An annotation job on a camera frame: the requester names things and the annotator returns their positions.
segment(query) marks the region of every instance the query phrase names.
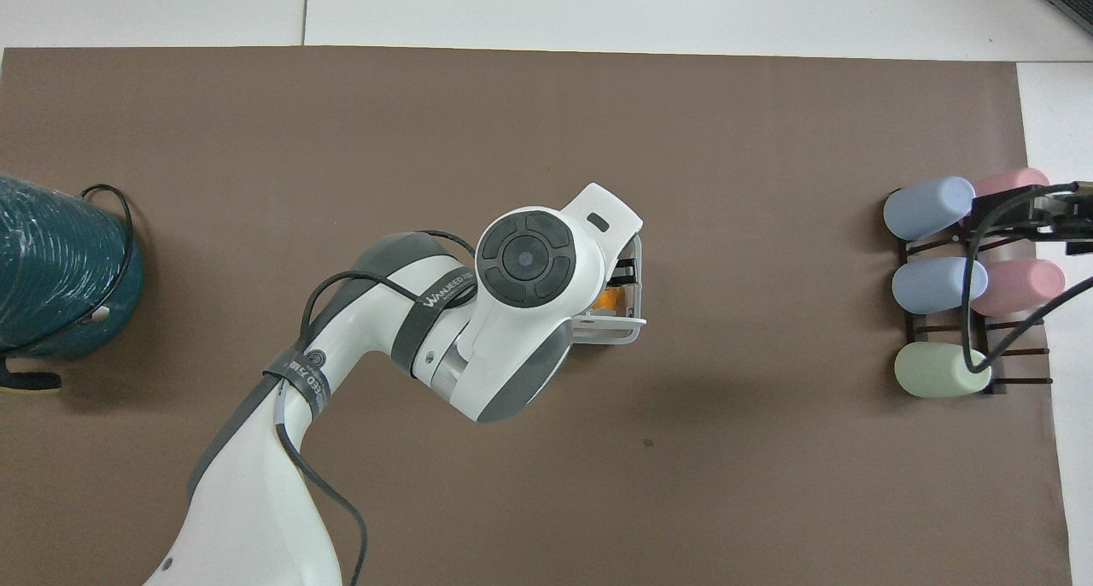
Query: cup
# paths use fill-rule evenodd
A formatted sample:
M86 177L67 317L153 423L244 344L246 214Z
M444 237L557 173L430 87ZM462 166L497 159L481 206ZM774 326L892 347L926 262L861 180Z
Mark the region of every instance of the cup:
M972 351L972 362L983 362L983 353ZM905 345L895 356L895 379L907 394L919 398L955 398L983 391L990 384L990 368L968 372L961 345L917 342Z
M995 174L990 178L973 184L975 186L975 197L990 196L1019 188L1019 186L1050 185L1042 171L1035 168L1021 168L1003 171L1002 174Z
M987 270L972 262L972 300L987 291ZM960 306L964 258L944 256L903 263L892 278L892 295L907 313L929 315Z
M891 194L884 202L884 223L897 238L920 241L972 212L974 198L975 188L965 178L933 178Z
M990 283L972 308L984 317L1002 317L1041 306L1067 289L1067 277L1046 259L1011 259L987 263Z

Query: white tile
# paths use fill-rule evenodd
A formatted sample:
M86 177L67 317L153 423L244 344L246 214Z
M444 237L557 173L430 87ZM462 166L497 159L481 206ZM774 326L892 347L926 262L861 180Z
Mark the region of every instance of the white tile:
M1093 60L1044 0L309 0L308 45Z
M1093 180L1093 63L1018 66L1029 165L1058 181ZM1038 244L1072 285L1093 276L1093 256ZM1093 293L1046 318L1055 434L1074 584L1093 584Z
M9 46L293 45L304 0L0 0Z

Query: cable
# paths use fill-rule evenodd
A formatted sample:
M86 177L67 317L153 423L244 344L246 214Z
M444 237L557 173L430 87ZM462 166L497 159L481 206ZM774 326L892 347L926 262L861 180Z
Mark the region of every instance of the cable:
M307 338L307 340L304 341L304 344L312 342L312 316L315 313L315 302L318 301L319 296L322 295L322 292L327 291L330 285L333 285L333 283L338 283L339 281L344 281L344 279L367 279L368 281L381 283L381 285L390 288L397 294L410 298L411 301L418 300L418 294L414 294L413 291L407 290L402 285L399 285L399 283L388 279L387 276L379 276L374 273L374 271L350 270L328 276L326 281L320 282L319 286L315 288L315 291L313 291L312 295L308 296L307 303L304 306L304 316L299 321L299 336L301 338Z
M998 360L1010 348L1022 333L1035 326L1043 317L1051 313L1056 308L1063 305L1063 303L1069 302L1082 291L1093 288L1093 276L1090 279L1085 279L1081 283L1070 288L1067 291L1062 291L1058 296L1050 298L1048 303L1039 307L1036 313L1031 314L1021 325L1016 326L1010 333L1003 338L998 345L990 352L988 352L983 361L978 364L972 362L972 270L976 259L976 255L979 253L979 246L983 244L983 239L988 235L990 230L995 226L997 221L1001 219L1003 213L1011 211L1011 209L1018 208L1025 203L1026 201L1035 200L1036 197L1046 197L1049 194L1058 192L1069 192L1072 194L1078 190L1077 181L1069 181L1067 185L1054 185L1054 186L1042 186L1038 189L1031 189L1031 191L1020 194L1020 196L1011 197L1009 200L1003 201L996 209L992 209L987 216L984 216L983 221L979 221L978 227L976 227L975 236L972 236L972 241L968 243L967 256L964 258L964 278L962 282L961 290L961 303L960 303L960 338L961 338L961 350L964 353L964 365L968 368L969 373L980 373L986 371L990 365Z
M59 328L55 330L48 330L48 332L42 335L38 338L32 338L31 341L27 341L23 344L12 345L12 348L8 348L0 351L0 358L7 356L8 353L15 353L19 351L25 351L27 349L31 349L33 348L33 345L38 345L44 341L47 341L50 338L54 338L61 332L66 332L66 330L74 328L74 326L79 326L80 323L82 323L85 318L91 317L95 313L95 310L98 310L98 307L103 306L103 303L106 303L106 301L108 301L110 296L114 295L114 291L117 291L118 285L120 285L121 283L121 279L125 279L126 271L129 270L129 262L130 260L132 260L132 255L133 255L133 216L132 212L130 212L129 210L129 200L128 198L126 198L125 194L119 191L119 189L114 188L114 186L102 185L102 184L89 186L89 188L83 189L83 191L80 192L81 200L86 201L90 194L94 194L95 191L109 191L110 194L114 194L114 196L118 198L118 201L120 201L121 210L125 212L126 215L126 231L125 231L126 247L125 247L125 253L121 255L121 267L118 268L118 273L114 274L114 278L110 279L109 284L106 285L105 293L102 294L102 297L98 297L97 301L95 301L95 303L93 303L93 305L90 306L86 313L74 318L68 324L64 324L63 326L59 326Z
M453 241L453 243L459 244L460 247L465 248L469 254L471 254L472 258L474 256L474 247L470 246L470 244L467 243L467 241L460 238L460 236L456 236L454 233L442 232L439 231L439 228L422 228L420 233L428 233L430 236L434 236L435 238L444 238L446 241Z
M308 464L304 461L304 457L299 455L296 446L293 445L292 440L289 438L289 430L284 425L284 400L286 386L287 384L284 380L281 380L281 387L278 388L277 408L273 415L273 421L277 425L277 437L281 442L281 447L284 449L284 453L289 454L289 459L292 460L292 464L295 465L296 468L299 469L301 472L303 472L304 476L306 476L312 483L314 483L327 496L336 501L336 503L349 512L356 521L356 527L361 531L361 548L356 554L356 566L353 567L353 577L349 583L350 586L356 586L356 582L361 577L361 567L364 566L364 555L368 551L368 527L364 524L364 517L361 516L361 512L357 512L356 507L354 507L348 499L339 494L337 490L324 480L324 478L319 477L319 473L312 469L312 466L308 466Z

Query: teal cylinder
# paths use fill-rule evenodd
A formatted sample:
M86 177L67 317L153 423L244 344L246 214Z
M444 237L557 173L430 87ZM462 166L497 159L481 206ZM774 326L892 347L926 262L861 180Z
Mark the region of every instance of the teal cylinder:
M101 348L132 317L144 285L136 241L101 320L72 326L121 270L125 224L79 197L0 174L0 353L72 360Z

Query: brown mat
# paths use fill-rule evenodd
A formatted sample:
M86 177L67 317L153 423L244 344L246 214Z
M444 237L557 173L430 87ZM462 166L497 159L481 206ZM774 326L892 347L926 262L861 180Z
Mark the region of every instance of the brown mat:
M497 425L365 359L304 445L368 520L364 584L1070 582L1049 388L891 373L880 201L1024 165L1013 65L9 49L0 101L0 169L120 186L149 273L60 395L0 396L0 583L143 581L320 279L587 181L645 219L650 325Z

